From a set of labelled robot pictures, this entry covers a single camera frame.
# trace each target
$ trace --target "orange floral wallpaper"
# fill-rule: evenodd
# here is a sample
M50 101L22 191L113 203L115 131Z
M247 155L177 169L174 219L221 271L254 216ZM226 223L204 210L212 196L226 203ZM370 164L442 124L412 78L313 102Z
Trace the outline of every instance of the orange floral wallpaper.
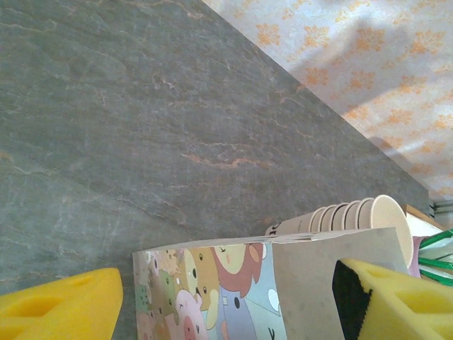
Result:
M433 199L453 199L453 1L205 2Z

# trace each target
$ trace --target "paper bag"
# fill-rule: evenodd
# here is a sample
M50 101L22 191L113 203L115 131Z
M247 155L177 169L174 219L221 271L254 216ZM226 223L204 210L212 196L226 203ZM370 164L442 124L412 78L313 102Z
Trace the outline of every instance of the paper bag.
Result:
M407 269L394 229L315 237L218 239L134 253L139 339L343 339L332 293L336 261Z

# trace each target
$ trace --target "patterned wall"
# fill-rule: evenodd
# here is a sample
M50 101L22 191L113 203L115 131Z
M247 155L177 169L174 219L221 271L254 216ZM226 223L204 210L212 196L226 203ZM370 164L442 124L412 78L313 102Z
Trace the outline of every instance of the patterned wall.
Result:
M453 1L205 2L432 198L453 198Z

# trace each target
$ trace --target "stacked paper cup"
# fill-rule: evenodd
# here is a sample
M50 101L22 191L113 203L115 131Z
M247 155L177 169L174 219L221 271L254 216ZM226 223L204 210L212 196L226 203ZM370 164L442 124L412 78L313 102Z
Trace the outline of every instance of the stacked paper cup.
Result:
M266 235L390 227L396 228L404 259L409 266L413 257L413 242L406 216L400 205L387 195L322 207L273 225L268 228Z

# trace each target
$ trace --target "marble floor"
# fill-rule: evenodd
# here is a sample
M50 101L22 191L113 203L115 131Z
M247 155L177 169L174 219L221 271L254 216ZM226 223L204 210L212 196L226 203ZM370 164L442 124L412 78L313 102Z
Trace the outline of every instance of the marble floor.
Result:
M428 193L201 0L0 3L0 294Z

